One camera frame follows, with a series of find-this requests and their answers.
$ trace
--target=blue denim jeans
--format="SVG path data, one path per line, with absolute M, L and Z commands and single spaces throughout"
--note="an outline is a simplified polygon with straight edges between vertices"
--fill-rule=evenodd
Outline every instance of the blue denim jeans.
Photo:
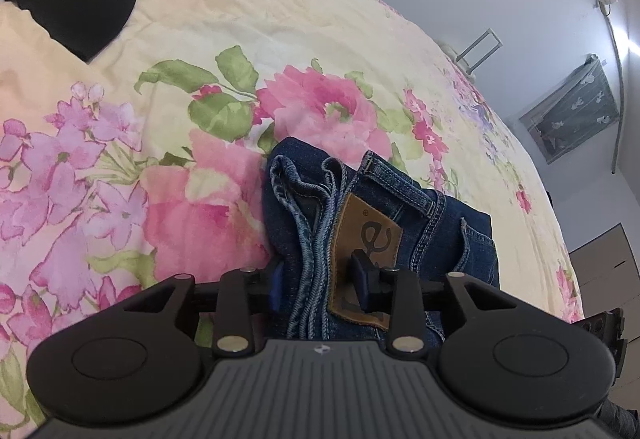
M 376 339 L 378 328 L 351 323 L 328 308 L 330 246 L 343 204 L 353 193 L 402 228 L 396 267 L 423 280 L 463 271 L 498 287 L 491 218 L 418 183 L 373 152 L 356 171 L 326 152 L 286 138 L 271 152 L 264 183 L 264 222 L 283 257 L 276 287 L 273 337 L 308 340 Z M 442 343 L 438 313 L 425 313 L 427 345 Z

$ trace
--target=floral bedspread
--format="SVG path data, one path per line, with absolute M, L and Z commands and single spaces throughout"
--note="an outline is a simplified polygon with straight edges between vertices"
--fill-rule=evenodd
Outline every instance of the floral bedspread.
M 43 421 L 24 368 L 53 332 L 178 272 L 265 265 L 260 184 L 286 136 L 352 167 L 372 149 L 489 213 L 502 288 L 581 317 L 529 156 L 380 0 L 138 0 L 90 64 L 0 2 L 0 98 L 0 437 Z

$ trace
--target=ribbed gray surface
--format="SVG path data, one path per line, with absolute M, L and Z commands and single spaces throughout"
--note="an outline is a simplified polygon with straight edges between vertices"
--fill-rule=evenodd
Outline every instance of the ribbed gray surface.
M 455 406 L 430 371 L 373 342 L 271 340 L 253 358 L 222 361 L 180 408 L 119 429 L 49 421 L 33 439 L 605 439 L 593 422 L 516 431 Z

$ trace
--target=round black disc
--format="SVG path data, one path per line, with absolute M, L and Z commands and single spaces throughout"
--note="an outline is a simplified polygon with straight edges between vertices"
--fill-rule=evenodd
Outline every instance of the round black disc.
M 52 416 L 83 425 L 140 421 L 199 381 L 200 355 L 187 335 L 158 314 L 108 311 L 50 337 L 31 355 L 29 386 Z
M 537 310 L 487 311 L 469 320 L 444 342 L 438 369 L 472 408 L 532 424 L 595 411 L 615 377 L 602 342 Z

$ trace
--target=belt loop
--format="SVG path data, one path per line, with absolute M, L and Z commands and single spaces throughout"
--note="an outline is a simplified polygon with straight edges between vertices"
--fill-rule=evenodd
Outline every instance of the belt loop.
M 362 159 L 358 175 L 369 178 L 422 215 L 430 214 L 433 200 L 409 176 L 393 168 L 371 150 Z

